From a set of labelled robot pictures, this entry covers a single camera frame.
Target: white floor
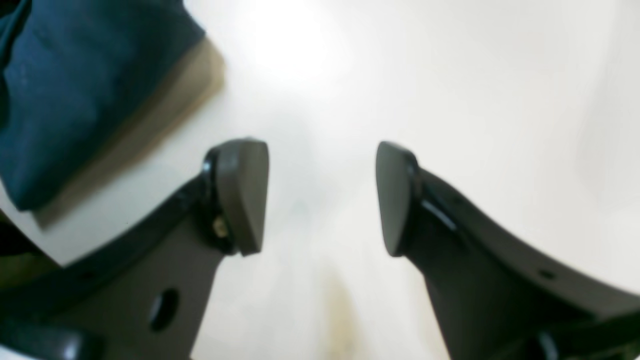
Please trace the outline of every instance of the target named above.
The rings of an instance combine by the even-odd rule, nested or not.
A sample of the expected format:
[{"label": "white floor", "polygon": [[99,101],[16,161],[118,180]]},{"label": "white floor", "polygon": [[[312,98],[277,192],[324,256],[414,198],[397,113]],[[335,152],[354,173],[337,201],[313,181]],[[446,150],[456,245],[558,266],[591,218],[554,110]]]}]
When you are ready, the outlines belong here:
[{"label": "white floor", "polygon": [[383,139],[531,245],[640,294],[640,3],[188,7],[224,59],[223,84],[48,209],[19,214],[2,192],[0,207],[69,263],[195,175],[208,147],[267,141],[264,250],[223,262],[194,359],[447,358],[422,277],[383,245]]}]

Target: screw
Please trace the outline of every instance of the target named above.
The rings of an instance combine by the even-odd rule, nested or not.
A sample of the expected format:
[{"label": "screw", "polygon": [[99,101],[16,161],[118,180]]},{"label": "screw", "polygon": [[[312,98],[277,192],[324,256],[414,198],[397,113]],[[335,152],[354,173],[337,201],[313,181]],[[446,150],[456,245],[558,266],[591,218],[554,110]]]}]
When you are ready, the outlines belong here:
[{"label": "screw", "polygon": [[214,220],[213,224],[211,224],[213,228],[213,232],[216,233],[216,236],[219,238],[226,238],[229,236],[229,229],[227,228],[227,223],[225,223],[225,219],[222,218],[222,215],[218,215]]}]

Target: mounting hole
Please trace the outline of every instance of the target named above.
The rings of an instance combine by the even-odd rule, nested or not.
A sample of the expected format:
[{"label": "mounting hole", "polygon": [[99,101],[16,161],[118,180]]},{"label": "mounting hole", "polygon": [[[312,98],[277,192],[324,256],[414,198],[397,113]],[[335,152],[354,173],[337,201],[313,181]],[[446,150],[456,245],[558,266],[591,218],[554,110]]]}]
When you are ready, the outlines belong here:
[{"label": "mounting hole", "polygon": [[179,298],[178,291],[175,289],[165,290],[156,297],[149,314],[151,330],[162,331],[171,324],[173,317],[178,312]]},{"label": "mounting hole", "polygon": [[556,275],[549,270],[538,270],[538,274],[547,280],[553,280],[556,278]]}]

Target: beige stain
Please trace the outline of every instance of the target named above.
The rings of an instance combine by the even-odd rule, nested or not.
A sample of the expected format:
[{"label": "beige stain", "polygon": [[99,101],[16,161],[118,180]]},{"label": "beige stain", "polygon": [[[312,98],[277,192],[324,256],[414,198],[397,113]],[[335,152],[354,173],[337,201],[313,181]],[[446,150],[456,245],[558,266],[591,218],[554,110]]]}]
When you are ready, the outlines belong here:
[{"label": "beige stain", "polygon": [[327,337],[325,359],[367,359],[351,295],[336,270],[323,274]]},{"label": "beige stain", "polygon": [[180,59],[89,164],[46,207],[34,213],[38,225],[53,225],[89,195],[153,153],[223,85],[223,58],[205,38]]}]

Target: blue cushion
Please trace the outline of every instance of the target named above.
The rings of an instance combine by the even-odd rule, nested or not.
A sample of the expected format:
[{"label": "blue cushion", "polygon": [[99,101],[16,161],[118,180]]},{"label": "blue cushion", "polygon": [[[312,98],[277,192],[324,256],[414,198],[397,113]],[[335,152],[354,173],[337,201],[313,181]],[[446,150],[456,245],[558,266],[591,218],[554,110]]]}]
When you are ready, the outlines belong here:
[{"label": "blue cushion", "polygon": [[179,0],[0,0],[0,177],[50,201],[204,36]]}]

